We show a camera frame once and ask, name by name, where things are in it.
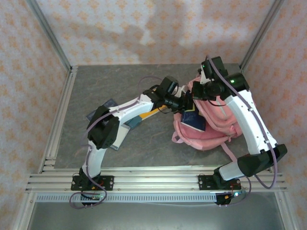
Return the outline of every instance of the wall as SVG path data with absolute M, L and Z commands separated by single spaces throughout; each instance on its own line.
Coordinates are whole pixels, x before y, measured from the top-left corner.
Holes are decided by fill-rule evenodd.
M 0 229 L 36 173 L 67 71 L 24 0 L 0 4 Z
M 278 166 L 291 185 L 302 229 L 307 229 L 306 12 L 306 0 L 286 0 L 245 73 L 265 123 L 288 147 Z
M 72 65 L 241 62 L 273 0 L 38 0 Z

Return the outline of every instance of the purple cable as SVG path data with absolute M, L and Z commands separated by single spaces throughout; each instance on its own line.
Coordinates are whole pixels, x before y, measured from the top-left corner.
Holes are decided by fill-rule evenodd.
M 235 88 L 232 87 L 232 85 L 229 84 L 229 83 L 222 77 L 222 75 L 220 74 L 220 72 L 218 71 L 218 69 L 216 68 L 216 66 L 214 65 L 214 63 L 213 63 L 212 59 L 209 57 L 209 55 L 207 55 L 206 59 L 209 60 L 209 62 L 210 62 L 210 64 L 211 64 L 211 66 L 213 67 L 215 73 L 219 76 L 219 78 L 222 80 L 222 82 L 224 82 L 225 85 L 226 85 L 229 89 L 231 89 L 231 91 L 234 92 L 234 93 L 241 99 L 241 101 L 243 101 L 243 103 L 247 106 L 247 108 L 252 112 L 252 114 L 254 115 L 254 117 L 255 117 L 255 119 L 256 119 L 256 121 L 257 121 L 257 123 L 258 123 L 258 125 L 259 125 L 259 127 L 260 127 L 260 129 L 261 129 L 261 131 L 262 131 L 262 133 L 263 133 L 263 136 L 264 136 L 265 141 L 269 141 L 268 136 L 267 136 L 267 134 L 266 134 L 266 132 L 265 132 L 265 130 L 264 130 L 264 127 L 263 127 L 263 125 L 262 125 L 262 123 L 261 123 L 259 117 L 257 116 L 256 112 L 252 109 L 252 107 L 249 105 L 249 103 L 238 93 L 238 91 L 235 90 Z M 255 177 L 257 178 L 257 180 L 259 181 L 259 183 L 260 183 L 263 187 L 265 187 L 266 189 L 271 189 L 271 188 L 274 187 L 274 185 L 275 185 L 275 183 L 276 183 L 276 177 L 277 177 L 277 159 L 276 159 L 276 155 L 275 155 L 275 152 L 274 152 L 274 150 L 273 150 L 273 147 L 272 147 L 271 143 L 268 142 L 267 145 L 269 146 L 269 149 L 270 149 L 270 151 L 271 151 L 271 154 L 272 154 L 272 157 L 273 157 L 273 163 L 274 163 L 274 176 L 273 176 L 272 184 L 271 184 L 270 186 L 267 186 L 267 185 L 264 184 L 264 182 L 263 182 L 257 175 L 255 175 Z
M 139 88 L 139 90 L 140 90 L 140 83 L 141 83 L 144 79 L 146 79 L 146 78 L 154 78 L 154 79 L 159 79 L 159 80 L 161 80 L 161 78 L 156 77 L 156 76 L 146 76 L 146 77 L 142 77 L 142 78 L 139 80 L 139 82 L 138 82 L 138 88 Z M 113 114 L 113 113 L 115 113 L 115 112 L 119 112 L 119 111 L 121 111 L 121 110 L 128 109 L 128 108 L 130 108 L 130 107 L 136 105 L 136 104 L 139 102 L 140 97 L 141 97 L 141 95 L 139 95 L 138 98 L 135 100 L 135 102 L 133 102 L 132 104 L 129 104 L 129 105 L 125 106 L 125 107 L 122 107 L 122 108 L 120 108 L 120 109 L 118 109 L 118 110 L 113 110 L 113 111 L 111 111 L 111 112 L 109 112 L 109 113 L 107 113 L 107 114 L 101 116 L 101 117 L 98 118 L 97 120 L 95 120 L 95 121 L 87 128 L 87 130 L 85 131 L 85 133 L 82 135 L 81 141 L 86 137 L 86 135 L 88 134 L 88 132 L 89 132 L 98 122 L 100 122 L 102 119 L 106 118 L 107 116 L 109 116 L 109 115 L 111 115 L 111 114 Z M 87 144 L 87 145 L 81 145 L 81 147 L 82 147 L 82 148 L 84 148 L 84 147 L 88 147 L 88 148 L 89 148 L 89 151 L 88 151 L 88 153 L 86 154 L 86 159 L 85 159 L 86 175 L 88 176 L 88 179 L 89 179 L 94 185 L 96 185 L 97 187 L 99 187 L 100 189 L 102 189 L 102 190 L 105 192 L 105 196 L 104 196 L 99 202 L 90 205 L 90 207 L 95 207 L 95 206 L 101 204 L 101 203 L 106 199 L 106 197 L 107 197 L 107 192 L 106 192 L 106 190 L 105 190 L 105 188 L 104 188 L 103 186 L 101 186 L 100 184 L 96 183 L 96 182 L 89 176 L 88 161 L 89 161 L 89 159 L 90 159 L 90 155 L 91 155 L 91 152 L 92 152 L 92 150 L 93 150 L 93 149 L 92 149 L 92 146 L 89 145 L 89 144 Z M 88 207 L 87 205 L 85 205 L 85 206 L 75 206 L 75 205 L 72 203 L 71 200 L 72 200 L 73 196 L 76 195 L 76 194 L 81 194 L 81 195 L 92 195 L 92 196 L 95 195 L 95 193 L 89 193 L 89 192 L 76 192 L 76 193 L 73 193 L 73 194 L 70 196 L 70 198 L 69 198 L 69 205 L 70 205 L 72 208 L 74 208 L 74 209 L 83 209 L 83 208 L 87 208 L 87 207 Z

